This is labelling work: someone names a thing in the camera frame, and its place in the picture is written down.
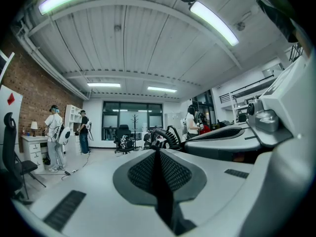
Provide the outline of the white locker cabinet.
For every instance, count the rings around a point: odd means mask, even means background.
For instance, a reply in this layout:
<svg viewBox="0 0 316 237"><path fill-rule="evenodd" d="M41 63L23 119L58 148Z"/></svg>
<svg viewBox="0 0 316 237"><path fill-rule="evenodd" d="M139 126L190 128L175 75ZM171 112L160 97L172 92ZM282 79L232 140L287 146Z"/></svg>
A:
<svg viewBox="0 0 316 237"><path fill-rule="evenodd" d="M168 127L169 125L174 126L177 130L181 129L181 113L165 113L164 114L164 120L165 120L165 127Z"/></svg>

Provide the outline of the white shelf unit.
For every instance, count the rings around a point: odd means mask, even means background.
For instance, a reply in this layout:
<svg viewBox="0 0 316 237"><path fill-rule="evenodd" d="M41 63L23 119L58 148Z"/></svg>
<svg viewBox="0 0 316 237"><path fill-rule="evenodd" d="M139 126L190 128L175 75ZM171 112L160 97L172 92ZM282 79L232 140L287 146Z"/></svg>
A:
<svg viewBox="0 0 316 237"><path fill-rule="evenodd" d="M4 74L8 68L8 65L10 64L11 60L13 59L15 53L12 52L10 56L6 56L1 50L0 50L0 84L4 77Z"/></svg>

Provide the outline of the person's right forearm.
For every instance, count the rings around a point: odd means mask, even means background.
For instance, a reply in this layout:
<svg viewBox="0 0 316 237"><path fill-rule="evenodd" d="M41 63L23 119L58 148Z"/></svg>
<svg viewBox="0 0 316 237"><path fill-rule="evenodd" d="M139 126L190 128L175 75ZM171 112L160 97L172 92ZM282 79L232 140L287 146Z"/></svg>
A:
<svg viewBox="0 0 316 237"><path fill-rule="evenodd" d="M303 51L306 54L306 57L310 58L311 52L313 50L313 44L308 38L306 32L300 26L296 26L295 28L295 36L300 45L302 46Z"/></svg>

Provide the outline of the white arched cabinet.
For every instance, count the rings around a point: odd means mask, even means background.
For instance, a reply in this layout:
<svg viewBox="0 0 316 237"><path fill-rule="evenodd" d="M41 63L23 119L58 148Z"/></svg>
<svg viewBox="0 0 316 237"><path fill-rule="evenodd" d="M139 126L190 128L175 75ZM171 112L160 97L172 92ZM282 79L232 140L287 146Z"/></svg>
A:
<svg viewBox="0 0 316 237"><path fill-rule="evenodd" d="M75 132L81 125L81 109L73 106L67 105L65 111L64 122L66 127L70 129L70 136L67 144L65 145L66 154L70 156L80 155L81 147L79 143L79 136L75 135Z"/></svg>

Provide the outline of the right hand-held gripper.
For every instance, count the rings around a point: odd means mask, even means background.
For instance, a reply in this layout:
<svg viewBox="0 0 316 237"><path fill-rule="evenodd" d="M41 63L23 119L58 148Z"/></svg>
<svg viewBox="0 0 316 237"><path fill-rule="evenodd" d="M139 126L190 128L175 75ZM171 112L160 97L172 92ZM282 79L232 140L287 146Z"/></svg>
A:
<svg viewBox="0 0 316 237"><path fill-rule="evenodd" d="M249 127L222 127L185 143L188 154L232 161L237 153L275 147L293 137L316 134L316 55L299 57L248 105L247 123L257 136L242 136Z"/></svg>

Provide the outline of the black coat rack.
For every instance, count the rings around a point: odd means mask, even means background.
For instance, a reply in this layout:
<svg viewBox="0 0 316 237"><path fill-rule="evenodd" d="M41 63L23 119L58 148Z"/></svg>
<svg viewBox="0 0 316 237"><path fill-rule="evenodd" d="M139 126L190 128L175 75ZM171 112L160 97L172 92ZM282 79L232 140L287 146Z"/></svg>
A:
<svg viewBox="0 0 316 237"><path fill-rule="evenodd" d="M136 124L137 124L137 121L138 121L138 116L136 114L134 114L132 116L132 119L133 121L133 125L134 125L134 150L136 151L137 150L137 145L136 145Z"/></svg>

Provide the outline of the white desk with drawers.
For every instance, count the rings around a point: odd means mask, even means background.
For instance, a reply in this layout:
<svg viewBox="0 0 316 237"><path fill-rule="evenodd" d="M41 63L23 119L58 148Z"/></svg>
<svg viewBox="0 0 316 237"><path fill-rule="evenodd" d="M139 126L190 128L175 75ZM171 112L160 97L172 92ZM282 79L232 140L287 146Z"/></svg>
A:
<svg viewBox="0 0 316 237"><path fill-rule="evenodd" d="M34 174L42 174L45 171L42 154L48 153L47 136L21 136L23 142L24 160L30 160L37 165Z"/></svg>

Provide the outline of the white round backpack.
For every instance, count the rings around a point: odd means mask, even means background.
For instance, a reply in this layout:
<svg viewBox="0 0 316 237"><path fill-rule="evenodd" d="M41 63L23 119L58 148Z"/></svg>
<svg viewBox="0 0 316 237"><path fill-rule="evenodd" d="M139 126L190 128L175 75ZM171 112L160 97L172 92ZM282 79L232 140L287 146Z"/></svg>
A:
<svg viewBox="0 0 316 237"><path fill-rule="evenodd" d="M60 131L58 133L57 143L60 145L66 145L69 140L70 135L71 135L70 128L61 126Z"/></svg>

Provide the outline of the white shelving rack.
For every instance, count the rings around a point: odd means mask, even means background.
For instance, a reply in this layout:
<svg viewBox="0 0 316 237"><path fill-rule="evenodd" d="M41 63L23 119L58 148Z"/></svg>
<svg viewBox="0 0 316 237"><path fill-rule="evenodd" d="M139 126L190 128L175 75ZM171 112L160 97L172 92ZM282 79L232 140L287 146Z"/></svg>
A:
<svg viewBox="0 0 316 237"><path fill-rule="evenodd" d="M271 75L267 78L258 80L247 86L219 96L221 108L232 111L234 123L240 122L239 115L247 111L248 103L251 100L258 99L276 79L277 76Z"/></svg>

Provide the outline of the large dark-framed window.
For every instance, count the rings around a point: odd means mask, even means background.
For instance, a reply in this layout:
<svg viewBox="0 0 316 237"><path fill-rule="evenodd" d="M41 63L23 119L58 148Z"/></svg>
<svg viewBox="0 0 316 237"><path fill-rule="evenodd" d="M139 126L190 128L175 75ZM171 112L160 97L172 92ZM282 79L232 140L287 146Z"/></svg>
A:
<svg viewBox="0 0 316 237"><path fill-rule="evenodd" d="M162 104L104 101L102 140L113 141L115 132L122 125L127 125L137 139L150 128L163 127Z"/></svg>

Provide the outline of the person's black clothing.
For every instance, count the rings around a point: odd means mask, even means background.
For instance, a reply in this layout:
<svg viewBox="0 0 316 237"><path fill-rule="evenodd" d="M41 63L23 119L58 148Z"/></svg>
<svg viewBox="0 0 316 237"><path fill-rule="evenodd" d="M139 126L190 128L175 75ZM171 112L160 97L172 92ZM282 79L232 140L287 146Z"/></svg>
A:
<svg viewBox="0 0 316 237"><path fill-rule="evenodd" d="M256 0L258 6L264 14L276 25L283 36L289 43L296 43L296 28L293 25L290 16L287 12L292 7L287 7L286 0Z"/></svg>

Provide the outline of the white panel with red diamond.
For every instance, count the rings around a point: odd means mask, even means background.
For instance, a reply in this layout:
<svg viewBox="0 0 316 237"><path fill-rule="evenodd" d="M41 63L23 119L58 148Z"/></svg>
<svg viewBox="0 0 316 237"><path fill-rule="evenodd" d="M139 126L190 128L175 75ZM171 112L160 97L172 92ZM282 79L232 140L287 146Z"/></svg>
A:
<svg viewBox="0 0 316 237"><path fill-rule="evenodd" d="M22 105L23 96L19 93L2 85L0 88L0 145L3 145L4 139L4 117L7 113L12 113L15 120L16 129L19 128L19 114Z"/></svg>

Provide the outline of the black gaming chair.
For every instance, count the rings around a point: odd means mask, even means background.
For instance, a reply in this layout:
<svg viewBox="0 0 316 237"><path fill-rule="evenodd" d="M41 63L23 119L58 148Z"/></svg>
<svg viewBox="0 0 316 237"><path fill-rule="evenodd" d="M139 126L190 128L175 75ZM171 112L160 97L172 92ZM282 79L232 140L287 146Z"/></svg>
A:
<svg viewBox="0 0 316 237"><path fill-rule="evenodd" d="M122 124L115 131L114 143L116 145L115 154L119 152L127 154L135 149L128 125Z"/></svg>

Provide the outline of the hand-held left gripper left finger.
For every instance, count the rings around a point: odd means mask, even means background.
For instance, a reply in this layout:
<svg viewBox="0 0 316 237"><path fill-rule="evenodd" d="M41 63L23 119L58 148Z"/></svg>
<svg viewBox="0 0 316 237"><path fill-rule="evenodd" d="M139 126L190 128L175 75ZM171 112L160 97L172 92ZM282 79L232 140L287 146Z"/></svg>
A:
<svg viewBox="0 0 316 237"><path fill-rule="evenodd" d="M46 191L30 210L44 219L63 197L75 190L86 196L63 228L66 236L174 237L153 207L129 203L113 185L115 170L143 154L133 152L87 165Z"/></svg>

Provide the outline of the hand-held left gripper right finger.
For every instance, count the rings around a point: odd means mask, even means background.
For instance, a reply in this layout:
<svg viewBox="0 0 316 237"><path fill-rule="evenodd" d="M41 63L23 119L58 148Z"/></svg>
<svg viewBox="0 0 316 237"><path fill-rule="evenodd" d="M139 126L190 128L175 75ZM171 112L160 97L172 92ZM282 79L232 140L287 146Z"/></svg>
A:
<svg viewBox="0 0 316 237"><path fill-rule="evenodd" d="M160 153L192 173L173 193L175 226L186 234L240 234L259 195L259 160L245 164L170 149Z"/></svg>

